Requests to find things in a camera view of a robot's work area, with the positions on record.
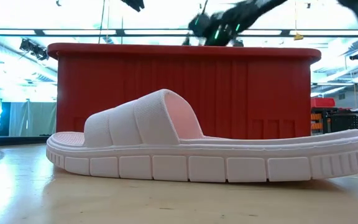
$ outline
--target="table surface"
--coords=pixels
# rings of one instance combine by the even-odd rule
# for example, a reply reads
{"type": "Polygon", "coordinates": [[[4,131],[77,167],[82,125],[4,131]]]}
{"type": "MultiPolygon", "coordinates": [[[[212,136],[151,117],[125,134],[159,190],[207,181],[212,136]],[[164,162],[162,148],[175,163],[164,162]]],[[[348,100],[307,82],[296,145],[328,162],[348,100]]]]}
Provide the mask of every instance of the table surface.
{"type": "Polygon", "coordinates": [[[87,177],[45,145],[1,147],[0,223],[358,223],[358,175],[203,184],[87,177]]]}

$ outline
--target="ceiling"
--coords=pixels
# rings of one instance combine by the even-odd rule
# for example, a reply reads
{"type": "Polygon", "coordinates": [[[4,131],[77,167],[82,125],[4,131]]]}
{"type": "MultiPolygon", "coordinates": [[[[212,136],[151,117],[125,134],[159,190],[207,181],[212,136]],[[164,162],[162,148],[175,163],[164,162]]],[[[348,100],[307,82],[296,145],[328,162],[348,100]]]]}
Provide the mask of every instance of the ceiling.
{"type": "MultiPolygon", "coordinates": [[[[99,37],[82,35],[81,30],[101,27],[103,31],[125,29],[128,34],[127,30],[130,29],[145,29],[131,32],[141,32],[147,36],[110,37],[115,44],[180,45],[184,41],[185,33],[183,30],[172,29],[186,29],[187,24],[200,12],[199,5],[204,3],[195,0],[144,2],[145,9],[142,12],[135,12],[120,0],[59,0],[61,6],[57,5],[56,0],[37,1],[36,4],[34,0],[0,0],[0,89],[3,90],[0,91],[1,98],[6,98],[7,101],[56,98],[57,62],[52,58],[40,62],[21,51],[19,46],[23,38],[44,47],[54,42],[98,43],[99,37]],[[43,35],[27,35],[24,33],[26,30],[42,30],[43,35]],[[169,35],[180,31],[182,36],[169,35]],[[12,94],[9,93],[19,90],[23,94],[18,99],[12,99],[12,94]]],[[[232,7],[234,2],[236,1],[209,0],[206,12],[212,14],[224,11],[232,7]]],[[[351,30],[358,30],[358,21],[350,10],[340,6],[336,0],[288,0],[258,19],[250,29],[269,31],[296,28],[305,36],[303,40],[294,41],[293,37],[280,35],[248,35],[249,32],[245,32],[240,39],[245,47],[319,49],[322,51],[323,59],[311,67],[312,82],[320,82],[319,79],[324,81],[327,75],[335,75],[344,70],[351,71],[352,67],[358,66],[358,61],[347,61],[343,56],[349,51],[350,44],[358,40],[358,34],[354,37],[349,34],[351,30]],[[317,31],[310,30],[319,30],[325,34],[313,37],[313,34],[308,33],[317,31]]],[[[197,44],[198,39],[192,38],[191,43],[197,44]]],[[[325,82],[351,82],[353,75],[349,79],[349,73],[325,82]]],[[[312,91],[323,93],[334,87],[337,88],[324,86],[321,89],[320,86],[315,86],[312,87],[312,91]]]]}

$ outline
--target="white slide sandal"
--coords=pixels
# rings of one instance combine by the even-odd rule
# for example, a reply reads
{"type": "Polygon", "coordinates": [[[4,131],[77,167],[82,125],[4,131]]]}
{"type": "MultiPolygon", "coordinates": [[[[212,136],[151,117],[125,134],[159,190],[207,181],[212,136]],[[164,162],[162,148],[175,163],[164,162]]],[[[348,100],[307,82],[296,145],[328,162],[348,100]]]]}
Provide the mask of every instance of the white slide sandal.
{"type": "Polygon", "coordinates": [[[358,130],[292,139],[207,137],[170,90],[90,116],[84,133],[47,141],[56,166],[81,175],[194,182],[265,182],[358,174],[358,130]]]}

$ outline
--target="green light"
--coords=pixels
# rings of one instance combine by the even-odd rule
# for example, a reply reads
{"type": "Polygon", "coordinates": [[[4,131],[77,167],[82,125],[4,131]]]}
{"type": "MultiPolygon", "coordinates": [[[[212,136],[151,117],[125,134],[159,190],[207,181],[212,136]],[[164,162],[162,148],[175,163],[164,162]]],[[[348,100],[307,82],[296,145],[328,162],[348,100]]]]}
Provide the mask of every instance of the green light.
{"type": "Polygon", "coordinates": [[[218,38],[218,35],[219,35],[219,30],[217,30],[216,33],[215,33],[215,39],[218,38]]]}

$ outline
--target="red object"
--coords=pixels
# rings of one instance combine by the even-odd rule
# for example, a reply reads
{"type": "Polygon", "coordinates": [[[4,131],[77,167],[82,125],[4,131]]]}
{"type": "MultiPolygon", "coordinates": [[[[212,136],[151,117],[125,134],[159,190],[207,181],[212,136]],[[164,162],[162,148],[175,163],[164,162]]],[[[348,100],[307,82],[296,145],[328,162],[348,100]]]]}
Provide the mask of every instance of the red object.
{"type": "Polygon", "coordinates": [[[311,101],[312,108],[333,108],[335,107],[334,98],[312,98],[311,101]]]}
{"type": "Polygon", "coordinates": [[[52,44],[48,54],[58,59],[57,131],[82,131],[89,115],[166,88],[190,103],[205,135],[310,135],[318,50],[52,44]]]}

